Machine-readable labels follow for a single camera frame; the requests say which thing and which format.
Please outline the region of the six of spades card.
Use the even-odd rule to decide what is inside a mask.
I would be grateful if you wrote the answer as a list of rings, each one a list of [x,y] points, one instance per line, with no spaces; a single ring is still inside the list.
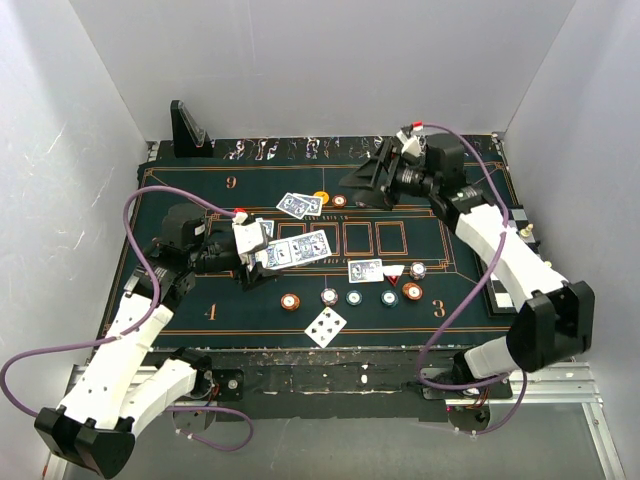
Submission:
[[[326,348],[345,327],[347,321],[331,307],[325,307],[304,333],[320,348]]]

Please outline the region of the blue playing card deck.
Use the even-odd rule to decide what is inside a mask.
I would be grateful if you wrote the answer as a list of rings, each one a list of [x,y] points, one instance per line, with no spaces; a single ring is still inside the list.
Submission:
[[[332,250],[325,231],[317,230],[272,241],[265,249],[254,253],[253,260],[265,269],[283,270],[306,265],[331,255]]]

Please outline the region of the green chips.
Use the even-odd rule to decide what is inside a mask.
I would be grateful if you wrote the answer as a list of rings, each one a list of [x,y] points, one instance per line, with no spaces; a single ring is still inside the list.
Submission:
[[[381,302],[384,306],[387,307],[395,307],[398,304],[398,295],[395,291],[392,290],[385,290],[382,294],[381,294]]]

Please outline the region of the blue backed playing card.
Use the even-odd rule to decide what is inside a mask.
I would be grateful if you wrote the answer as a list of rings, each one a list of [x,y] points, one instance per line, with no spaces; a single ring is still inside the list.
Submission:
[[[313,204],[287,192],[276,205],[276,209],[295,219],[303,219]]]

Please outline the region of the yellow big blind button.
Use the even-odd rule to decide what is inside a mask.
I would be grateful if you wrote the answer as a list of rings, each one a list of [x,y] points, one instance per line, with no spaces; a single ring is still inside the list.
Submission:
[[[313,196],[320,198],[323,205],[326,205],[330,200],[329,194],[325,191],[316,191]]]

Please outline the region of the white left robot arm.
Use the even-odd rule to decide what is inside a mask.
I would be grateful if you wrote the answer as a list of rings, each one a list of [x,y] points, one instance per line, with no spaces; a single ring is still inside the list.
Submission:
[[[75,386],[57,407],[43,408],[35,428],[51,452],[104,479],[118,475],[139,434],[182,397],[201,400],[216,388],[211,359],[181,347],[139,386],[147,353],[169,324],[199,273],[230,271],[244,287],[264,272],[249,263],[270,241],[267,227],[244,212],[213,229],[194,204],[171,207],[143,252],[118,311]]]

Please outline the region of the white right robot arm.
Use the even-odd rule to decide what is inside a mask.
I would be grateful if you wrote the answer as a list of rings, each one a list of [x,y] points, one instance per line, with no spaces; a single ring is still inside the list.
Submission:
[[[484,275],[450,321],[492,277],[506,288],[517,310],[506,335],[457,353],[451,373],[425,385],[471,398],[515,370],[534,373],[587,352],[593,336],[593,289],[584,281],[570,282],[544,263],[510,226],[495,186],[484,191],[468,182],[465,158],[478,155],[469,141],[445,127],[420,141],[421,128],[406,126],[385,139],[340,186],[354,190],[356,201],[383,210],[392,210],[404,195],[427,199],[435,216],[485,263]]]

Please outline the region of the green poker chip stack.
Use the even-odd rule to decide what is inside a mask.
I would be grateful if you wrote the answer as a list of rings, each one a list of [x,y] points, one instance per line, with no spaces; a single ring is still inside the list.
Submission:
[[[352,290],[346,294],[345,299],[349,305],[357,306],[362,302],[362,294],[359,291]]]

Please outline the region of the pink chips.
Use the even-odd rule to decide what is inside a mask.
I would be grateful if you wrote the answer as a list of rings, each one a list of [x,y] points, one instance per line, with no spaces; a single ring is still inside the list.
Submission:
[[[413,262],[409,274],[414,280],[421,280],[426,276],[427,268],[423,262]]]

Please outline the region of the orange chips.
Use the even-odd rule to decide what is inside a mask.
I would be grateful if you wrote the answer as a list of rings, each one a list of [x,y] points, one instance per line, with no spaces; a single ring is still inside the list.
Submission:
[[[420,300],[423,296],[422,288],[413,282],[408,282],[403,285],[402,292],[406,298],[412,301]]]
[[[335,195],[332,198],[332,205],[335,208],[344,208],[347,205],[347,198],[344,195]]]

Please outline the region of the red triangular dealer button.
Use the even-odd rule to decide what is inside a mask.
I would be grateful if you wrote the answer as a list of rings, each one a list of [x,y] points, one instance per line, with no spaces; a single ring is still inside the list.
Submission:
[[[396,286],[404,273],[404,266],[401,264],[384,265],[382,271],[390,284]]]

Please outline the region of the orange poker chip stack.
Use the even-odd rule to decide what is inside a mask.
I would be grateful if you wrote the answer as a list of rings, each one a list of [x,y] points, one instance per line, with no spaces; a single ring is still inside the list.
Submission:
[[[287,293],[281,297],[280,305],[286,311],[295,311],[300,306],[300,299],[295,294]]]

